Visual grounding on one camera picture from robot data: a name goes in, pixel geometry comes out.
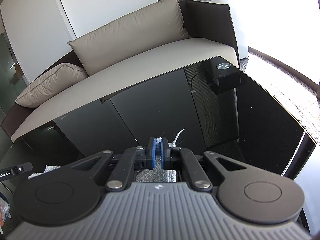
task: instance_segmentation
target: sofa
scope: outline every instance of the sofa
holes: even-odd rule
[[[208,57],[210,57],[211,55],[210,51],[217,50],[217,53],[220,56],[223,56],[223,53],[231,55],[230,58],[227,58],[227,59],[230,62],[232,62],[234,65],[239,66],[239,54],[238,54],[234,28],[233,28],[233,24],[230,16],[229,5],[186,0],[186,1],[180,1],[179,6],[182,13],[183,21],[184,21],[183,27],[188,31],[188,35],[192,37],[192,39],[173,42],[170,44],[163,45],[159,48],[146,51],[142,54],[136,55],[132,58],[129,58],[120,63],[117,63],[111,67],[108,67],[107,69],[102,70],[101,73],[104,71],[105,75],[107,74],[108,76],[113,75],[113,70],[116,68],[119,68],[119,66],[121,65],[132,63],[132,61],[141,62],[141,60],[143,61],[145,57],[156,57],[156,54],[158,53],[158,51],[161,51],[161,50],[162,50],[161,53],[166,53],[166,50],[172,51],[172,49],[170,48],[173,48],[175,46],[175,43],[179,44],[179,48],[180,50],[182,50],[179,53],[183,53],[183,50],[188,51],[188,50],[192,50],[193,47],[197,47],[197,49],[199,50],[199,53],[207,49]],[[172,58],[175,57],[175,53],[177,52],[173,52],[173,54],[171,55]],[[79,67],[83,67],[76,53],[72,50],[70,53],[68,53],[67,55],[59,59],[57,62],[49,66],[45,72],[64,62],[71,63]],[[171,71],[170,68],[166,70],[157,71],[155,73],[150,73],[151,76],[144,77],[144,80],[148,78],[152,78],[153,77],[152,75],[160,75],[162,73],[166,73],[169,71]],[[11,108],[11,110],[9,111],[9,113],[7,114],[7,116],[5,117],[5,119],[3,120],[3,122],[1,123],[1,127],[14,142],[17,138],[27,133],[28,131],[35,129],[36,127],[39,127],[40,125],[46,123],[47,121],[50,121],[49,120],[50,118],[52,118],[51,120],[53,120],[54,118],[64,114],[66,111],[68,112],[73,109],[76,109],[77,107],[80,107],[86,102],[82,102],[82,103],[74,102],[73,104],[70,104],[71,106],[69,106],[69,108],[66,107],[63,110],[58,109],[56,110],[56,113],[52,113],[52,117],[47,117],[47,114],[44,113],[44,111],[48,111],[49,109],[49,106],[46,106],[46,105],[54,104],[54,102],[58,102],[58,100],[61,100],[63,97],[71,98],[72,97],[71,93],[74,93],[77,89],[83,89],[83,86],[85,86],[86,89],[89,90],[90,86],[92,86],[93,83],[96,83],[97,80],[99,79],[99,76],[101,76],[99,73],[97,74],[82,80],[81,82],[75,84],[69,89],[54,96],[53,98],[51,98],[50,100],[45,102],[43,105],[39,106],[38,108],[24,107],[15,103]],[[112,92],[112,93],[117,92],[115,90],[111,90],[110,87],[108,88],[109,90],[107,88],[105,89],[106,89],[105,93],[107,94],[109,92]],[[125,89],[125,86],[118,87],[117,89]],[[89,103],[90,100],[91,101],[96,100],[97,96],[103,97],[107,94],[104,94],[104,95],[103,93],[101,94],[96,93],[95,95],[91,94],[86,99],[87,103]]]

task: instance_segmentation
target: glossy table surface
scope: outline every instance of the glossy table surface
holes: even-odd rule
[[[4,184],[14,191],[31,173],[43,172],[45,165],[63,166],[101,150],[120,154],[145,146],[150,137],[167,137],[197,155],[211,150],[282,174],[307,136],[304,129],[238,68],[217,65],[213,58],[157,76],[25,134],[0,168],[31,162],[33,171]],[[310,138],[305,140],[293,173],[313,150]]]

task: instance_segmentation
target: beige cushion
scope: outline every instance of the beige cushion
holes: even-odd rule
[[[70,63],[59,64],[34,80],[15,102],[25,107],[38,107],[87,77],[83,68]]]
[[[187,38],[189,36],[183,28],[178,0],[162,0],[114,20],[68,44],[87,73],[93,75],[129,57]]]

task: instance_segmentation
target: metal rivet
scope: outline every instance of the metal rivet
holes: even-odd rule
[[[108,181],[107,186],[108,188],[113,188],[113,189],[121,188],[122,182],[119,180],[111,180],[111,181]]]
[[[209,188],[211,186],[211,183],[206,180],[197,180],[195,182],[195,186],[197,188]]]

